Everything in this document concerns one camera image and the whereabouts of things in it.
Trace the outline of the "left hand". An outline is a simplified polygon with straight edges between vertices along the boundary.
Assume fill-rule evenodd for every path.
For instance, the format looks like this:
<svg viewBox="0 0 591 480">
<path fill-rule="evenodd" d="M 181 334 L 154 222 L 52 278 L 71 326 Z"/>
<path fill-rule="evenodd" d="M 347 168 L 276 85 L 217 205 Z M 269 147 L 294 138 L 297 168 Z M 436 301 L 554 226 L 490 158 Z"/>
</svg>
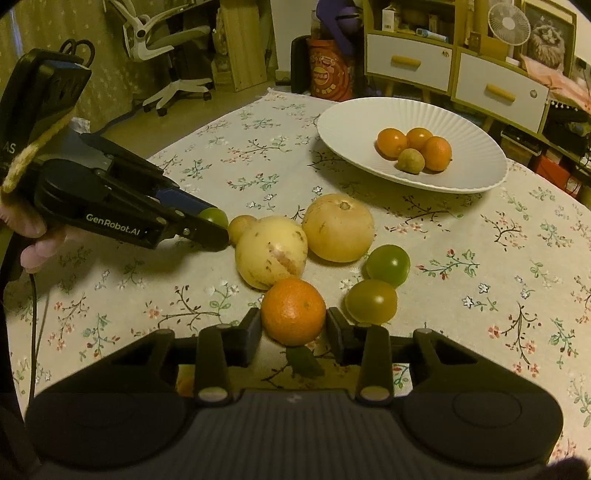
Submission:
<svg viewBox="0 0 591 480">
<path fill-rule="evenodd" d="M 66 244 L 84 243 L 93 237 L 91 232 L 68 225 L 49 227 L 33 207 L 4 193 L 1 224 L 32 241 L 20 254 L 20 265 L 27 273 L 39 272 Z"/>
</svg>

